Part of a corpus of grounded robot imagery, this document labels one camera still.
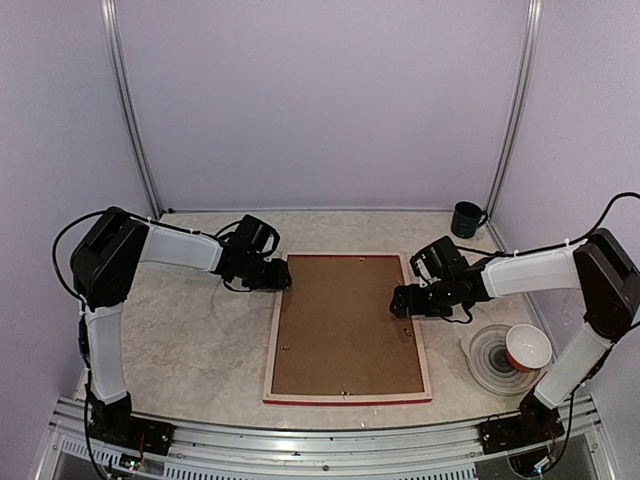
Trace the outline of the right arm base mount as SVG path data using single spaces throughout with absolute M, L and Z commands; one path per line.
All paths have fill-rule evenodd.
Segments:
M 490 455 L 550 441 L 564 435 L 565 429 L 559 420 L 538 425 L 513 416 L 481 422 L 478 433 L 483 454 Z

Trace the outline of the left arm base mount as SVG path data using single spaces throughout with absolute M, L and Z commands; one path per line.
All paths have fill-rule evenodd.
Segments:
M 88 429 L 91 439 L 135 450 L 141 454 L 160 456 L 168 455 L 174 431 L 175 427 L 170 423 L 139 417 L 131 417 L 120 432 L 97 422 L 92 423 Z

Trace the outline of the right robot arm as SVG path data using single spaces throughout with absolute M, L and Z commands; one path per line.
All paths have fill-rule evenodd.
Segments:
M 515 416 L 480 425 L 488 450 L 529 445 L 567 433 L 558 408 L 603 366 L 614 346 L 638 328 L 639 269 L 600 222 L 575 239 L 525 251 L 485 252 L 470 263 L 468 248 L 444 236 L 410 259 L 416 284 L 395 288 L 398 318 L 451 321 L 456 306 L 525 295 L 541 320 L 570 312 L 575 329 L 556 361 L 520 402 Z

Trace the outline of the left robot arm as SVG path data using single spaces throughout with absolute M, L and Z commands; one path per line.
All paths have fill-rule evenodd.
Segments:
M 87 370 L 86 399 L 96 433 L 121 445 L 140 436 L 124 380 L 121 316 L 138 266 L 154 263 L 234 280 L 240 292 L 283 291 L 288 264 L 274 258 L 278 232 L 245 215 L 217 234 L 147 219 L 119 207 L 89 214 L 94 224 L 70 257 L 63 288 L 80 306 L 79 349 Z

